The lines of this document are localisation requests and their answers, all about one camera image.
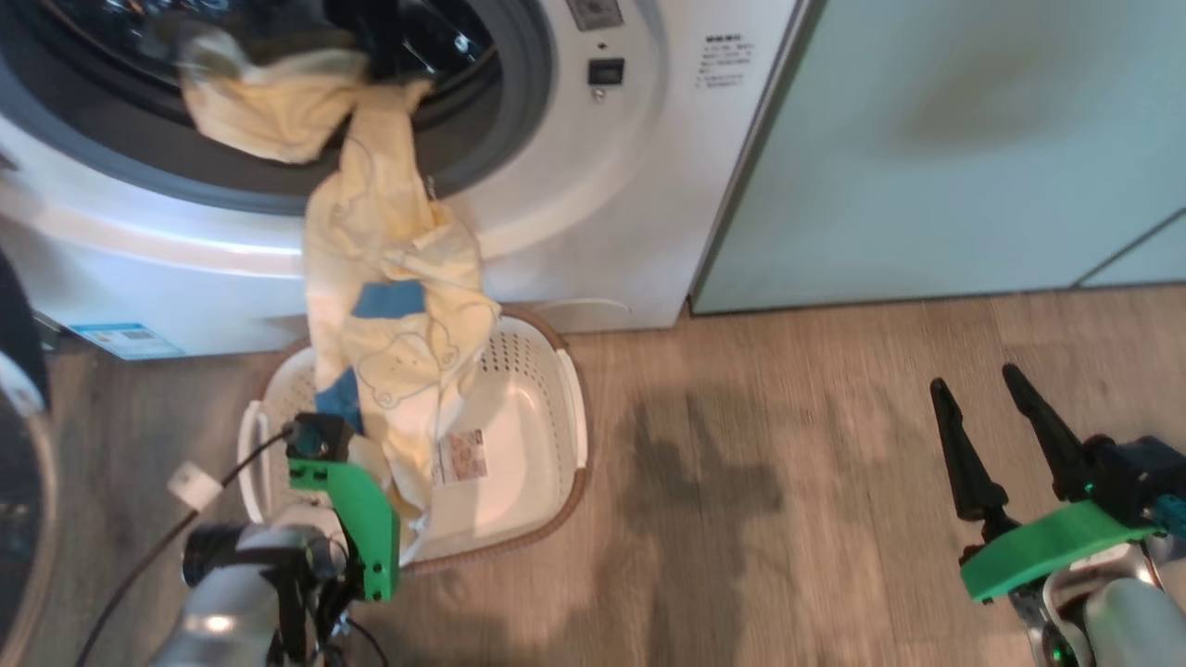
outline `laundry basket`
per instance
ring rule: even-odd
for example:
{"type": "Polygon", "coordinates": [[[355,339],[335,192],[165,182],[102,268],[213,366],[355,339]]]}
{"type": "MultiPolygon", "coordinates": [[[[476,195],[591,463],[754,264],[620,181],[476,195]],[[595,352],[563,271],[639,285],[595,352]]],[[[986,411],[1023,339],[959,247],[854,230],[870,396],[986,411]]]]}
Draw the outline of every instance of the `laundry basket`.
{"type": "MultiPolygon", "coordinates": [[[[313,349],[305,343],[273,373],[243,413],[242,460],[298,412],[313,407],[313,349]]],[[[461,415],[438,443],[432,520],[407,573],[452,567],[542,540],[576,509],[585,491],[588,431],[580,381],[563,342],[531,315],[504,310],[482,356],[461,415]],[[479,452],[458,472],[452,443],[479,452]]],[[[263,452],[240,476],[253,521],[300,501],[329,497],[288,487],[283,450],[263,452]]]]}

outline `front-load washing machine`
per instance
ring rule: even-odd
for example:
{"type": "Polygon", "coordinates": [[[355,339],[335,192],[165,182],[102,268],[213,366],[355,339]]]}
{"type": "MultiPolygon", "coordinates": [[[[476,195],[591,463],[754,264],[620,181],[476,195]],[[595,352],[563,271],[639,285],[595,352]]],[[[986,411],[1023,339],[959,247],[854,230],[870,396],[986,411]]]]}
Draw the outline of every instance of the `front-load washing machine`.
{"type": "Polygon", "coordinates": [[[210,141],[172,58],[192,21],[263,52],[332,24],[377,76],[435,80],[417,163],[491,297],[561,331],[668,326],[796,6],[0,0],[0,244],[38,311],[125,358],[304,336],[301,214],[340,131],[301,166],[210,141]]]}

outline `wooden floor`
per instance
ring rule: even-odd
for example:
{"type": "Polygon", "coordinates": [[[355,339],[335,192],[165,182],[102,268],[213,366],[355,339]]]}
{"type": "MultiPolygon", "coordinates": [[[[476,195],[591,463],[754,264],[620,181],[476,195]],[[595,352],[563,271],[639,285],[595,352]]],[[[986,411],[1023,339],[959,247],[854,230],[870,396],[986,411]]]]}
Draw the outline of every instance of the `wooden floor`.
{"type": "MultiPolygon", "coordinates": [[[[1000,376],[1019,363],[1080,436],[1186,445],[1186,287],[818,309],[574,337],[593,477],[555,535],[363,606],[395,665],[1027,665],[1007,605],[962,591],[927,394],[942,375],[1028,521],[1050,475],[1000,376]]],[[[64,553],[30,665],[66,665],[184,514],[165,479],[232,463],[272,355],[53,363],[64,553]]],[[[215,516],[237,519],[237,494],[215,516]]],[[[179,546],[95,665],[140,665],[183,598],[179,546]]],[[[1180,585],[1174,577],[1174,586],[1180,585]]],[[[355,647],[357,665],[378,665],[355,647]]]]}

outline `green 3d-printed part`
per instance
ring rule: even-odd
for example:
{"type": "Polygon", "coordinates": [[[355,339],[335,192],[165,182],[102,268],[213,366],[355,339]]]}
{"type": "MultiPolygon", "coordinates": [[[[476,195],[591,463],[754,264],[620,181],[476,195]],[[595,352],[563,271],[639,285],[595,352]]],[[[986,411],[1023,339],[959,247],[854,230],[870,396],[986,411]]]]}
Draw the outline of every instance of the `green 3d-printed part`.
{"type": "Polygon", "coordinates": [[[363,565],[363,599],[391,599],[400,584],[400,523],[391,503],[362,468],[351,463],[288,459],[288,483],[330,494],[363,565]]]}
{"type": "Polygon", "coordinates": [[[1141,540],[1156,528],[1128,528],[1091,501],[1014,528],[964,563],[959,576],[977,602],[1008,595],[1018,586],[1118,544],[1141,540]]]}

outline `cabinet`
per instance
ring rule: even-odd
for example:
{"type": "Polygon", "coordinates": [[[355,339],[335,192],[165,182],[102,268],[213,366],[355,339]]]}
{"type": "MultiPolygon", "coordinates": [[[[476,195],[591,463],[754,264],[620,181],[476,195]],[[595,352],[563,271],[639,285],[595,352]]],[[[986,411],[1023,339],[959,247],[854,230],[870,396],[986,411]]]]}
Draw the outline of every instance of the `cabinet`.
{"type": "Polygon", "coordinates": [[[1085,287],[1186,280],[1186,210],[1165,229],[1083,281],[1085,287]]]}
{"type": "Polygon", "coordinates": [[[1177,0],[829,0],[694,312],[1071,286],[1186,203],[1181,25],[1177,0]]]}

